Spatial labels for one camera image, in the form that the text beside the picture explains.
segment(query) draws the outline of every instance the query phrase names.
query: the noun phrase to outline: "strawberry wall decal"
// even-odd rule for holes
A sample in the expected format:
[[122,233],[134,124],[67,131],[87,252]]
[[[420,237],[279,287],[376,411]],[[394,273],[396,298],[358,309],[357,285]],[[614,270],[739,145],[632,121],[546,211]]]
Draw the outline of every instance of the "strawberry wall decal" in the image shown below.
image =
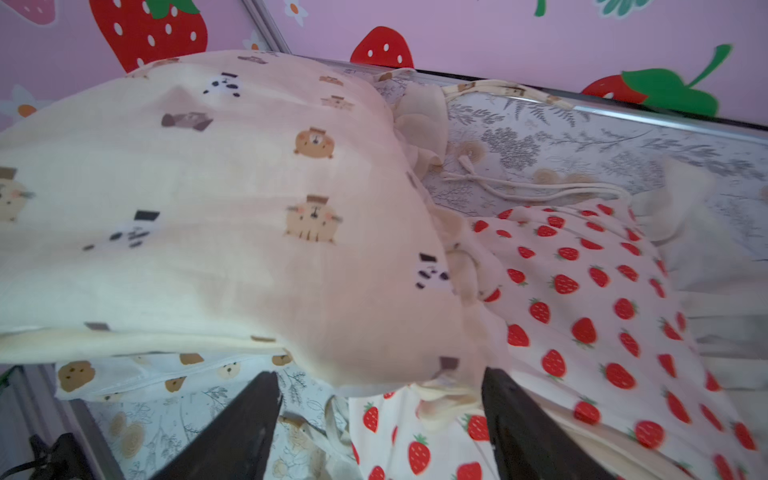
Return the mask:
[[717,99],[707,92],[694,90],[694,86],[718,68],[731,50],[731,45],[718,45],[710,64],[689,84],[684,84],[678,74],[666,68],[648,68],[601,78],[581,93],[713,117],[717,114]]

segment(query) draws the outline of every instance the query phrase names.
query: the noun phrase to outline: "red strawberry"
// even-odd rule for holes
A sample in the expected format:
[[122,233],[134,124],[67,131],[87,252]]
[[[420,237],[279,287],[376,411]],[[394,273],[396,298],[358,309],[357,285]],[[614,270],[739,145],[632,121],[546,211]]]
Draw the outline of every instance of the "red strawberry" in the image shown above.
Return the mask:
[[752,435],[749,429],[742,422],[736,422],[730,426],[733,429],[733,434],[739,439],[739,443],[747,450],[757,450],[755,447],[755,441],[752,440]]
[[608,205],[598,204],[598,208],[606,215],[614,214],[614,209],[610,208]]
[[664,332],[664,335],[666,335],[667,338],[671,338],[672,340],[683,339],[683,337],[681,337],[679,333],[674,331],[674,328],[672,328],[672,325],[669,324],[667,319],[661,317],[661,319],[659,320],[659,323],[661,324],[661,331]]
[[715,380],[715,377],[707,372],[707,384],[706,384],[707,390],[710,392],[719,392],[723,389],[723,387],[720,386],[719,383],[717,383],[717,380]]
[[699,408],[701,409],[701,415],[704,415],[704,417],[707,418],[707,420],[710,421],[712,426],[721,432],[723,431],[723,424],[720,423],[720,420],[717,419],[714,413],[712,413],[712,410],[709,410],[706,405],[703,403],[699,404]]
[[418,475],[424,472],[429,466],[429,459],[432,454],[427,448],[427,439],[421,435],[414,435],[415,442],[411,442],[408,447],[408,463],[411,464],[411,472]]
[[509,275],[509,279],[513,282],[517,283],[519,286],[526,286],[528,285],[525,282],[525,273],[521,272],[520,270],[515,269],[509,269],[507,270],[507,275]]
[[555,230],[552,227],[548,227],[546,225],[540,226],[539,228],[534,230],[534,232],[536,232],[536,234],[539,235],[540,237],[553,237],[554,235],[558,234],[557,230]]
[[571,333],[574,334],[574,342],[586,348],[594,348],[590,343],[598,340],[598,333],[594,331],[592,320],[587,317],[576,320],[571,327]]
[[472,229],[475,231],[475,233],[480,233],[483,230],[488,228],[488,222],[485,220],[478,220],[475,222],[475,225],[472,227]]
[[733,472],[728,465],[728,461],[720,454],[712,457],[712,461],[717,468],[717,474],[720,476],[720,480],[733,480]]
[[208,30],[192,0],[90,3],[96,25],[126,72],[207,47]]
[[592,265],[589,268],[589,276],[592,277],[592,280],[601,287],[606,287],[610,282],[611,278],[608,276],[607,273],[603,271],[603,269],[597,265]]
[[528,308],[532,317],[541,323],[549,323],[549,305],[544,302],[539,302],[538,299],[531,299],[531,306]]
[[682,423],[690,423],[690,417],[688,416],[688,411],[685,409],[685,405],[683,405],[674,393],[664,389],[662,390],[661,395],[667,399],[667,406],[669,407],[670,412],[672,412],[672,415],[675,415],[675,417]]
[[589,250],[603,250],[602,245],[597,245],[595,242],[591,242],[587,239],[581,239],[581,246],[588,248]]
[[630,320],[633,319],[637,313],[637,305],[625,298],[620,298],[614,304],[614,312],[619,315],[619,318]]
[[362,416],[362,424],[373,433],[379,429],[379,409],[372,403],[366,405],[366,414]]
[[536,255],[536,252],[534,252],[530,248],[525,248],[525,247],[518,247],[518,253],[520,253],[520,257],[523,257],[523,258],[531,258],[534,255]]
[[541,367],[555,380],[562,380],[565,376],[565,360],[557,350],[550,350],[541,358]]
[[488,296],[488,298],[487,298],[487,299],[485,299],[485,300],[483,300],[483,301],[484,301],[484,302],[487,302],[487,303],[490,303],[490,302],[495,302],[496,300],[498,300],[498,299],[499,299],[499,298],[501,298],[501,297],[502,297],[502,292],[501,292],[501,290],[499,290],[499,289],[497,288],[496,290],[494,290],[494,291],[493,291],[493,293],[491,293],[491,295],[490,295],[490,296]]
[[597,225],[596,223],[587,222],[587,227],[591,228],[592,230],[596,230],[598,232],[604,232],[605,229],[601,227],[600,225]]
[[565,225],[564,218],[555,217],[554,215],[552,217],[548,217],[547,222],[554,228],[562,228]]
[[637,344],[637,341],[632,335],[630,335],[627,330],[621,330],[621,333],[619,334],[619,341],[621,342],[621,345],[624,345],[624,348],[627,349],[629,353],[636,356],[637,358],[640,358],[640,345]]
[[608,363],[607,366],[600,366],[600,371],[605,375],[608,382],[613,383],[614,386],[620,389],[632,390],[637,385],[632,374],[618,363]]
[[553,276],[549,283],[549,288],[554,288],[554,291],[561,295],[568,295],[578,290],[578,283],[572,278],[565,275]]
[[384,468],[381,467],[373,467],[373,470],[371,470],[371,475],[368,475],[368,480],[384,480]]
[[627,277],[629,280],[632,280],[633,282],[637,282],[637,278],[639,275],[637,275],[637,272],[634,271],[634,268],[628,265],[619,265],[616,267],[616,270],[620,271],[622,275]]
[[528,339],[525,330],[515,324],[510,325],[507,333],[507,343],[512,346],[530,346],[531,340]]
[[456,469],[455,480],[482,480],[482,467],[479,463],[465,463]]
[[622,242],[621,246],[629,250],[629,253],[635,255],[636,257],[639,257],[643,254],[643,252],[640,251],[639,248],[637,248],[635,245],[627,242]]
[[660,298],[667,298],[667,294],[664,292],[664,289],[663,289],[663,288],[661,288],[661,283],[659,283],[659,280],[658,280],[658,279],[656,279],[656,278],[652,278],[652,279],[648,280],[648,283],[650,283],[650,285],[651,285],[651,286],[652,286],[654,289],[656,289],[656,294],[657,294],[657,295],[658,295]]
[[628,228],[627,228],[627,235],[629,236],[629,240],[633,242],[637,242],[640,239],[640,237],[635,232],[633,232]]
[[558,249],[554,258],[558,260],[578,260],[578,250],[570,247],[562,247],[561,249]]
[[581,397],[581,401],[574,407],[574,418],[589,425],[600,422],[600,410],[594,406],[594,401],[587,397]]
[[677,312],[677,315],[675,316],[675,320],[677,321],[677,328],[681,332],[684,332],[688,324],[687,321],[685,320],[685,315],[683,315],[682,312]]
[[482,415],[465,415],[464,431],[469,434],[469,438],[476,442],[490,442],[491,436],[488,434],[488,421]]
[[676,379],[677,370],[675,370],[674,368],[674,357],[669,353],[664,353],[662,355],[659,355],[657,358],[659,359],[661,368],[667,370],[667,373],[669,374],[669,376],[672,377],[673,379]]
[[658,423],[649,420],[635,423],[632,436],[646,449],[657,449],[664,443],[664,429]]

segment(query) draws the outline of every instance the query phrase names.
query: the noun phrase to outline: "strawberry print fabric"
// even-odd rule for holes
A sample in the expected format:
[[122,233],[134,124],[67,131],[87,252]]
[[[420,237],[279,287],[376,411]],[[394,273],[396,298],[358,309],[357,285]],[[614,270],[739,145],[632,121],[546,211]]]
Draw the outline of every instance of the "strawberry print fabric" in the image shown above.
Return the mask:
[[[507,270],[483,300],[508,324],[507,371],[518,384],[571,410],[579,425],[626,433],[694,478],[759,478],[749,430],[703,367],[664,262],[626,203],[516,207],[469,221],[475,239]],[[416,475],[403,470],[407,444],[419,434],[412,406],[368,402],[381,428],[396,423],[408,436],[389,447],[376,438],[382,430],[350,429],[363,477],[376,465],[387,478]],[[351,418],[364,415],[372,414],[353,409]],[[457,475],[471,462],[487,468],[458,424],[427,439],[431,457],[445,464],[434,478]],[[390,475],[387,465],[396,471]],[[487,478],[496,475],[494,469]]]

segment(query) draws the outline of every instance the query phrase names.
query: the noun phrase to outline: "pink wall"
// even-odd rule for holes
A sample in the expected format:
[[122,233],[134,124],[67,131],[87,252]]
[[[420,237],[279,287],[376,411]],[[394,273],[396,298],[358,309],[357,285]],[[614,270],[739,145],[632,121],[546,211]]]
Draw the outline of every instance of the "pink wall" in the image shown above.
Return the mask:
[[[294,2],[303,27],[288,16]],[[623,0],[634,5],[643,0]],[[717,116],[768,124],[768,2],[653,0],[623,18],[596,0],[266,0],[293,53],[349,56],[378,25],[398,31],[417,68],[581,91],[622,71],[667,68],[691,82],[716,46],[725,62],[696,85],[720,102]]]
[[[40,108],[125,75],[104,40],[88,2],[46,0],[56,19],[40,26],[0,3],[0,131],[19,120],[19,104]],[[100,0],[140,4],[141,0]],[[208,50],[250,45],[253,23],[239,0],[196,0],[208,30]]]

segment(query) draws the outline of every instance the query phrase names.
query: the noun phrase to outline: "white flower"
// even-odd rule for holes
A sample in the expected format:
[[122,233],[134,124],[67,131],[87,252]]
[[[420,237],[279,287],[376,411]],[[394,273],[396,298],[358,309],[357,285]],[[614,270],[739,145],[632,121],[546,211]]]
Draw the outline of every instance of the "white flower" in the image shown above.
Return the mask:
[[35,100],[26,88],[14,85],[11,89],[11,100],[0,101],[0,114],[8,115],[17,122],[52,103],[53,100]]
[[300,26],[304,26],[304,19],[309,16],[309,13],[307,13],[306,10],[304,10],[304,7],[299,5],[299,0],[284,0],[286,3],[286,15],[289,17],[294,17],[296,19],[296,23],[298,23]]

